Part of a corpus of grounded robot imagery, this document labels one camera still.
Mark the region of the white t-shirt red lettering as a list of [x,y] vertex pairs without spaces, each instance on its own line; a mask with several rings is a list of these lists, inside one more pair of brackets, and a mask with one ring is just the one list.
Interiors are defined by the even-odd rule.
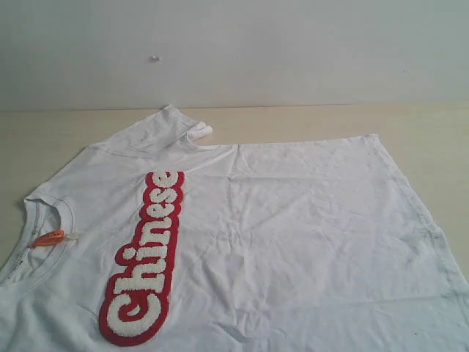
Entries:
[[468,349],[468,284],[376,135],[211,131],[168,106],[25,198],[3,351]]

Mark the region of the orange neck label tag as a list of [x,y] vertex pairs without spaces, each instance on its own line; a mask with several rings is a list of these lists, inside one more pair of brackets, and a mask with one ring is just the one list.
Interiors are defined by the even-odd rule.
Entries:
[[35,249],[37,247],[55,246],[58,243],[61,243],[64,239],[65,232],[63,230],[54,230],[36,238],[30,248]]

